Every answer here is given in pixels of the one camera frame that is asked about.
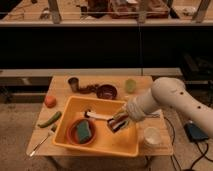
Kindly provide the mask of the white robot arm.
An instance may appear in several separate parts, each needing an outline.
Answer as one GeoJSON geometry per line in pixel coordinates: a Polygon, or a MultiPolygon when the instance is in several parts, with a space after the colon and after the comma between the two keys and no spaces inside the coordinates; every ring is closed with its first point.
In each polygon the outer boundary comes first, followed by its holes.
{"type": "Polygon", "coordinates": [[[140,122],[162,106],[174,110],[192,120],[210,138],[213,138],[213,109],[194,99],[177,78],[156,79],[144,93],[128,100],[113,119],[115,123],[125,120],[140,122]]]}

